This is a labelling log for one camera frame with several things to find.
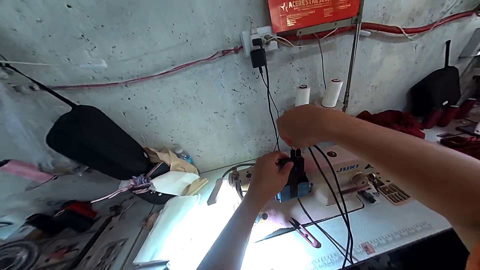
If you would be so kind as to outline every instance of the black bag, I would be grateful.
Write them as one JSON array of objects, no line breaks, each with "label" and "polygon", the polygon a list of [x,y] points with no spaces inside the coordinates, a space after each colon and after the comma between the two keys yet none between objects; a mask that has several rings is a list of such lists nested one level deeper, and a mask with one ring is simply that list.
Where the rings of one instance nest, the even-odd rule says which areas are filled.
[{"label": "black bag", "polygon": [[153,164],[142,146],[101,110],[77,105],[16,68],[5,66],[71,106],[72,110],[60,116],[47,135],[52,149],[119,180],[129,180],[151,169]]},{"label": "black bag", "polygon": [[449,66],[450,43],[446,43],[445,67],[436,70],[411,89],[412,115],[426,116],[434,108],[447,108],[460,100],[458,68]]}]

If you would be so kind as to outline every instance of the wall socket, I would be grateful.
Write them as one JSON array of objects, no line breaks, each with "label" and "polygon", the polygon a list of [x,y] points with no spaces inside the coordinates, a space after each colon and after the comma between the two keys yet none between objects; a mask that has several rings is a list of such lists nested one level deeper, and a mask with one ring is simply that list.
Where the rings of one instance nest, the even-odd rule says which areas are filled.
[{"label": "wall socket", "polygon": [[250,31],[243,31],[240,34],[241,43],[243,45],[243,51],[245,52],[246,57],[250,57],[250,51],[254,49],[259,49],[259,46],[253,46],[252,40],[255,38],[261,38],[263,43],[263,48],[265,51],[276,50],[278,49],[278,43],[275,40],[266,42],[265,35],[270,37],[276,37],[276,34],[272,32],[271,26],[263,26],[258,28],[252,28],[252,33]]}]

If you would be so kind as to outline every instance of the red wire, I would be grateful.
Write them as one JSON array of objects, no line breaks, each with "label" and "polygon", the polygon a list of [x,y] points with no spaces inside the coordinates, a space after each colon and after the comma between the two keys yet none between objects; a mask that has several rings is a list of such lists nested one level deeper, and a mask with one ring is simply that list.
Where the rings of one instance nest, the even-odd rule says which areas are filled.
[{"label": "red wire", "polygon": [[[429,25],[425,25],[425,26],[421,26],[421,27],[403,28],[403,30],[405,31],[406,34],[418,34],[418,33],[429,31],[432,28],[437,28],[437,27],[439,27],[443,24],[446,24],[450,21],[465,18],[465,17],[469,17],[473,14],[477,14],[477,16],[480,16],[480,13],[477,13],[476,11],[461,12],[461,13],[450,15],[450,16],[444,18],[444,19],[441,19],[440,21],[431,23]],[[339,34],[342,34],[344,32],[355,30],[355,28],[356,28],[355,25],[341,27],[341,28],[337,29],[337,31],[335,31],[332,35],[333,36],[334,35],[339,35]],[[375,24],[375,23],[362,23],[361,28],[364,29],[364,30],[380,31],[380,32],[386,32],[386,33],[391,33],[391,34],[403,34],[402,30],[400,30],[397,26],[391,26],[391,25],[381,25],[381,24]],[[328,35],[330,32],[331,32],[331,30],[328,30],[328,31],[318,32],[316,34],[319,38],[322,38],[322,37]],[[282,36],[282,37],[284,37],[288,40],[292,40],[292,41],[298,40],[298,38],[299,38],[298,36],[294,36],[294,35],[287,35],[287,36]],[[316,39],[316,37],[313,34],[312,35],[304,35],[304,36],[301,36],[301,39]],[[159,77],[159,76],[162,76],[162,75],[167,75],[167,74],[179,71],[181,69],[187,68],[189,66],[195,65],[195,64],[200,63],[200,62],[212,61],[212,60],[224,57],[231,52],[238,53],[238,51],[241,50],[241,49],[243,49],[243,46],[240,46],[238,48],[235,47],[233,49],[226,49],[226,50],[222,50],[222,51],[217,51],[216,53],[214,53],[210,57],[200,59],[200,60],[196,60],[196,61],[193,61],[193,62],[190,62],[190,63],[186,63],[186,64],[183,64],[183,65],[174,67],[172,69],[169,69],[167,71],[164,71],[162,73],[158,73],[158,74],[150,75],[150,76],[145,76],[145,77],[140,77],[140,78],[135,78],[135,79],[131,79],[131,80],[126,80],[126,81],[122,81],[122,82],[105,83],[105,84],[73,85],[73,86],[50,86],[50,88],[52,88],[52,89],[93,88],[93,87],[107,87],[107,86],[117,86],[117,85],[137,83],[137,82],[141,82],[141,81],[144,81],[144,80],[149,80],[149,79],[152,79],[152,78],[155,78],[155,77]]]},{"label": "red wire", "polygon": [[122,82],[104,83],[104,84],[89,84],[89,85],[74,85],[74,86],[49,86],[49,87],[52,88],[52,89],[69,89],[69,88],[107,87],[107,86],[117,86],[117,85],[123,85],[123,84],[132,84],[132,83],[137,83],[137,82],[141,82],[141,81],[144,81],[144,80],[149,80],[149,79],[159,77],[159,76],[162,76],[162,75],[167,75],[169,73],[173,73],[175,71],[187,68],[189,66],[195,65],[195,64],[200,63],[200,62],[212,61],[212,60],[224,57],[231,52],[238,53],[238,51],[241,50],[241,49],[243,49],[243,46],[235,47],[233,49],[225,49],[225,50],[217,51],[216,53],[214,53],[210,57],[203,58],[203,59],[200,59],[200,60],[196,60],[196,61],[186,63],[186,64],[183,64],[183,65],[180,65],[180,66],[176,66],[176,67],[171,68],[171,69],[169,69],[167,71],[164,71],[162,73],[158,73],[158,74],[150,75],[150,76],[145,76],[145,77],[140,77],[140,78],[135,78],[135,79],[130,79],[130,80],[122,81]]},{"label": "red wire", "polygon": [[[429,31],[432,28],[437,28],[437,27],[439,27],[443,24],[446,24],[450,21],[458,20],[458,19],[465,18],[465,17],[470,17],[473,14],[476,14],[476,12],[475,11],[461,12],[461,13],[450,15],[450,16],[444,18],[444,19],[441,19],[440,21],[431,23],[429,25],[425,25],[425,26],[421,26],[421,27],[403,28],[403,30],[405,31],[406,34],[418,34],[418,33]],[[337,31],[335,31],[332,34],[332,36],[338,35],[338,34],[341,34],[341,33],[344,33],[344,32],[348,32],[348,31],[351,31],[351,30],[355,30],[355,28],[357,28],[356,25],[341,27]],[[400,30],[400,28],[398,28],[397,26],[391,26],[391,25],[381,25],[381,24],[375,24],[375,23],[362,23],[361,28],[362,28],[362,30],[373,30],[373,31],[380,31],[380,32],[386,32],[386,33],[391,33],[391,34],[403,34],[403,32],[402,32],[402,30]],[[318,32],[316,34],[319,38],[322,38],[322,37],[328,35],[330,32],[331,32],[331,30],[328,30],[328,31]],[[282,37],[284,37],[288,40],[292,40],[292,41],[295,41],[295,40],[299,39],[298,36],[294,36],[294,35],[287,35],[287,36],[282,36]],[[314,34],[311,34],[311,35],[301,36],[301,39],[316,39],[316,37],[315,37]]]}]

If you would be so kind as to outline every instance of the water bottle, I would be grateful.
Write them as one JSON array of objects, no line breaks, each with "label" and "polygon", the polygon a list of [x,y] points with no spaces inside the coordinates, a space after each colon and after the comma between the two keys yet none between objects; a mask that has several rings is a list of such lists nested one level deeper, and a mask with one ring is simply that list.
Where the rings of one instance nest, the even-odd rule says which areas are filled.
[{"label": "water bottle", "polygon": [[175,153],[177,154],[177,157],[179,157],[179,158],[181,158],[181,159],[183,159],[183,160],[186,160],[186,161],[187,161],[188,163],[190,163],[190,164],[193,164],[193,159],[192,159],[192,157],[191,157],[189,154],[183,152],[183,149],[182,149],[182,148],[180,148],[180,147],[179,147],[179,148],[176,148],[176,149],[175,149]]}]

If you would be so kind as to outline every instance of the red-handled thread snips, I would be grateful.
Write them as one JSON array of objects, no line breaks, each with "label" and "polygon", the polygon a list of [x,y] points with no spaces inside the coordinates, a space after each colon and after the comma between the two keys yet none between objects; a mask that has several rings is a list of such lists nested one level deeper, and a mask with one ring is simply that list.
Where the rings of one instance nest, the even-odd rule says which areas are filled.
[{"label": "red-handled thread snips", "polygon": [[294,218],[292,218],[293,222],[292,221],[289,221],[290,224],[292,224],[292,227],[300,233],[301,236],[303,236],[303,238],[305,238],[305,240],[307,240],[308,243],[310,243],[313,247],[316,247],[316,248],[320,248],[322,246],[322,244],[317,241],[317,239],[315,239],[315,237],[309,232],[307,231],[307,229],[305,229],[301,224],[300,222],[296,221]]}]

